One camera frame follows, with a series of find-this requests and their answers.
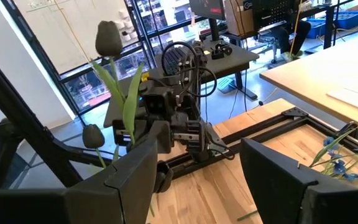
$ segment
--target blue storage crate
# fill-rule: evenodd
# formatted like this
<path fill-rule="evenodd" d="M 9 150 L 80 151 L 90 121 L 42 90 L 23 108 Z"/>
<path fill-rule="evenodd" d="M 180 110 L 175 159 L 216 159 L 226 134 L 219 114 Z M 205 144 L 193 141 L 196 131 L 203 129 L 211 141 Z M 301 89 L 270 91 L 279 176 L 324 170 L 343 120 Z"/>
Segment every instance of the blue storage crate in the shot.
<path fill-rule="evenodd" d="M 326 32 L 326 22 L 322 21 L 320 19 L 308 19 L 307 20 L 310 25 L 311 29 L 306 36 L 307 38 L 316 39 L 318 37 L 321 37 Z"/>
<path fill-rule="evenodd" d="M 326 17 L 323 16 L 318 20 L 325 21 Z M 358 11 L 344 11 L 339 12 L 338 22 L 335 24 L 340 29 L 351 29 L 358 26 Z"/>

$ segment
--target gray floor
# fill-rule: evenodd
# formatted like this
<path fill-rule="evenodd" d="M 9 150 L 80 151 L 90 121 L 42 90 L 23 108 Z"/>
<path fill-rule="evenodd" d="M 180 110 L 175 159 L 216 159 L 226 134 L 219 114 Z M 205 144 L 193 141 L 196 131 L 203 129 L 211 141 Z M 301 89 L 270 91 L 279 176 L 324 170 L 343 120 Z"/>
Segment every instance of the gray floor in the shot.
<path fill-rule="evenodd" d="M 350 40 L 350 39 L 357 38 L 357 36 L 358 33 L 351 35 L 349 37 L 345 37 L 344 39 Z M 339 39 L 337 40 L 336 43 L 340 45 L 343 43 L 343 40 Z M 303 49 L 316 47 L 319 44 L 321 44 L 319 40 L 308 39 L 305 42 Z M 302 108 L 303 110 L 319 117 L 320 119 L 333 125 L 334 127 L 341 128 L 344 125 L 342 121 L 307 104 L 306 102 L 298 99 L 297 97 L 281 89 L 277 89 L 277 91 L 275 91 L 271 95 L 271 97 L 266 100 L 266 98 L 272 93 L 275 87 L 267 83 L 266 81 L 262 80 L 261 78 L 259 78 L 259 73 L 267 69 L 266 65 L 270 63 L 271 59 L 272 59 L 272 52 L 269 51 L 266 54 L 260 55 L 260 58 L 256 62 L 251 63 L 250 69 L 247 74 L 247 87 L 250 90 L 252 90 L 255 94 L 257 94 L 259 98 L 258 100 L 255 101 L 250 101 L 248 98 L 246 99 L 248 110 L 255 108 L 258 105 L 259 100 L 268 103 L 270 101 L 283 98 L 289 101 L 290 103 L 293 103 L 294 105 Z M 236 94 L 236 91 L 232 91 L 228 94 L 222 94 L 220 91 L 215 91 L 210 97 L 208 97 L 207 104 L 208 104 L 208 121 L 213 124 L 220 123 L 228 119 L 231 111 L 232 111 L 232 117 L 239 115 L 245 111 L 244 95 L 241 92 Z M 203 114 L 203 118 L 206 119 L 205 101 L 202 101 L 201 105 L 202 105 L 201 111 Z M 103 127 L 104 114 L 106 113 L 107 106 L 108 105 L 105 104 L 96 108 L 95 110 L 86 114 L 84 116 L 84 119 L 88 123 L 97 124 L 99 127 Z M 81 140 L 81 132 L 82 132 L 82 125 L 78 121 L 78 119 L 74 120 L 74 122 L 72 123 L 65 124 L 63 126 L 57 127 L 52 130 L 52 133 L 55 135 L 55 137 L 57 139 L 65 141 L 66 144 L 71 146 L 84 147 Z M 116 146 L 114 144 L 114 139 L 112 137 L 112 129 L 111 128 L 103 129 L 102 132 L 106 138 L 106 143 L 101 148 L 101 150 L 113 152 Z M 46 164 L 42 163 L 41 158 L 35 154 L 34 150 L 29 146 L 28 143 L 24 142 L 18 149 L 18 153 L 30 164 L 40 164 L 40 165 L 23 172 L 21 176 L 12 184 L 11 188 L 33 189 L 33 188 L 63 187 L 62 183 L 54 176 L 54 174 L 46 166 Z M 124 149 L 120 148 L 120 155 L 123 154 L 124 154 Z M 84 178 L 93 175 L 99 170 L 99 168 L 97 167 L 79 164 L 76 162 L 73 162 L 73 165 Z"/>

